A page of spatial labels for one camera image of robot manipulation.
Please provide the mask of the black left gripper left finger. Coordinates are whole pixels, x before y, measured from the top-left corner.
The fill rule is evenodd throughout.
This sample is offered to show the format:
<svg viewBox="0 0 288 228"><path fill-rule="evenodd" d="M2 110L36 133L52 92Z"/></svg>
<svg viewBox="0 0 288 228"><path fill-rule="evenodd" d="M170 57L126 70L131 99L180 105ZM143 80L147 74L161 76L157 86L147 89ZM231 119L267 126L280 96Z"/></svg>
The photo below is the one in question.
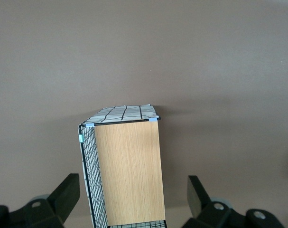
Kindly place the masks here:
<svg viewBox="0 0 288 228"><path fill-rule="evenodd" d="M0 228L63 228L79 198L79 174L70 173L45 199L34 199L13 212L0 205Z"/></svg>

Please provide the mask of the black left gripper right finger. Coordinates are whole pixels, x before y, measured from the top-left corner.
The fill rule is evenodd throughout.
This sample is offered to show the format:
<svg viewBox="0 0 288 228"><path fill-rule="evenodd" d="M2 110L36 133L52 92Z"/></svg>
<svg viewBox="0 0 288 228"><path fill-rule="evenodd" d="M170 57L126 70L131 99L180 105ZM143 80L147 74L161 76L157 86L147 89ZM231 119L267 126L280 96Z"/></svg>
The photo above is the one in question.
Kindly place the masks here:
<svg viewBox="0 0 288 228"><path fill-rule="evenodd" d="M197 176L187 180L187 201L192 217L184 228L282 228L282 223L272 213L250 209L245 215L227 204L212 201Z"/></svg>

